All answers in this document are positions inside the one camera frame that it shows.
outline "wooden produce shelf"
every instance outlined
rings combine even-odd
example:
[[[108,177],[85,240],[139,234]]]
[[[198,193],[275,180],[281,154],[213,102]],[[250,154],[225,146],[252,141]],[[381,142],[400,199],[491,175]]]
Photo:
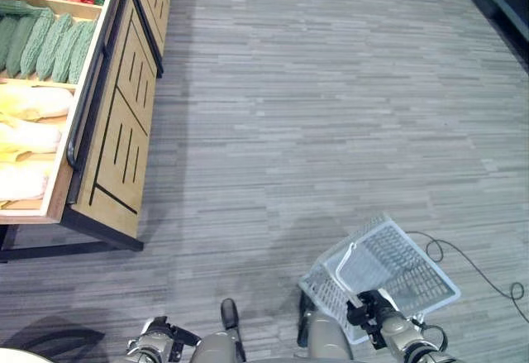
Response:
[[[97,19],[97,24],[77,84],[39,81],[35,75],[8,79],[0,74],[0,83],[61,87],[74,95],[68,116],[56,119],[63,134],[52,155],[54,166],[44,198],[8,203],[0,209],[0,224],[58,222],[99,241],[2,250],[7,229],[0,226],[0,260],[141,250],[137,225],[170,0],[106,0],[102,7],[26,1],[34,6],[45,3],[56,14]]]

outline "black cable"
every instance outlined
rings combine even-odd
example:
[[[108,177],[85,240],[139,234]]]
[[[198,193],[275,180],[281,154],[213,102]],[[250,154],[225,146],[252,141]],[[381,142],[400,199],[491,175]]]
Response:
[[[527,323],[529,323],[529,319],[522,312],[522,310],[517,304],[517,301],[521,300],[523,296],[525,295],[525,289],[523,287],[523,284],[521,284],[520,282],[512,282],[509,288],[509,294],[506,294],[501,289],[499,289],[493,282],[491,282],[490,279],[483,273],[483,271],[480,268],[478,268],[478,266],[458,246],[454,245],[453,243],[450,243],[449,241],[444,241],[442,239],[436,239],[435,237],[430,236],[424,232],[414,231],[414,232],[407,232],[407,234],[423,235],[423,236],[426,236],[428,239],[430,239],[430,241],[427,244],[427,255],[434,262],[441,262],[443,258],[445,258],[445,252],[443,251],[441,243],[444,243],[445,245],[450,246],[452,249],[460,253],[463,256],[463,258],[465,258],[474,267],[474,269],[481,275],[481,277],[485,279],[485,281],[490,285],[490,287],[496,290],[496,292],[498,292],[498,294],[500,294],[502,297],[511,300],[512,304],[517,309],[522,319],[525,320]],[[432,257],[430,254],[430,248],[434,245],[436,245],[437,248],[439,249],[440,257],[437,259]]]
[[[422,335],[424,335],[424,332],[426,330],[431,330],[432,328],[440,332],[442,336],[442,341],[441,341],[441,344],[437,347],[437,349],[439,349],[439,351],[441,352],[446,351],[446,348],[448,347],[448,336],[446,335],[445,330],[443,330],[443,327],[437,326],[435,324],[426,324],[424,322],[420,323],[418,320],[413,319],[413,318],[412,318],[412,323],[421,329]]]

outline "white plastic basket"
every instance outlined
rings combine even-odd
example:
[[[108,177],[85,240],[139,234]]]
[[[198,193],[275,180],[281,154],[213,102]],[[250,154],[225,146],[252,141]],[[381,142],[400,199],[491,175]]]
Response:
[[[323,253],[299,286],[325,314],[342,326],[351,344],[367,341],[364,330],[347,322],[349,299],[384,288],[407,317],[418,317],[461,296],[460,290],[387,216]]]

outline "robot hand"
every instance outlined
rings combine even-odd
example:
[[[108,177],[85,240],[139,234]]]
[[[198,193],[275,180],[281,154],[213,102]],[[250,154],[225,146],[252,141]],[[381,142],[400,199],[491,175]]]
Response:
[[[347,320],[368,333],[374,349],[387,347],[402,363],[463,363],[426,341],[385,290],[365,291],[357,297],[355,304],[347,303]]]
[[[126,355],[116,363],[179,362],[183,346],[196,346],[200,337],[167,323],[166,316],[147,321],[141,335],[129,341]]]

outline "gray carpet floor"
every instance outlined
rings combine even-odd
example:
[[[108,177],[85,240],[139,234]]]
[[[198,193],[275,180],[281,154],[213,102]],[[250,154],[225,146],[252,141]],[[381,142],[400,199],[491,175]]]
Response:
[[[156,314],[216,331],[232,296],[249,358],[291,356],[299,276],[380,212],[529,287],[527,74],[470,0],[172,0],[168,31],[145,251],[0,265],[2,342],[84,326],[106,336],[81,361],[108,362]],[[463,294],[429,316],[449,351],[529,361],[510,302],[456,253],[441,267]]]

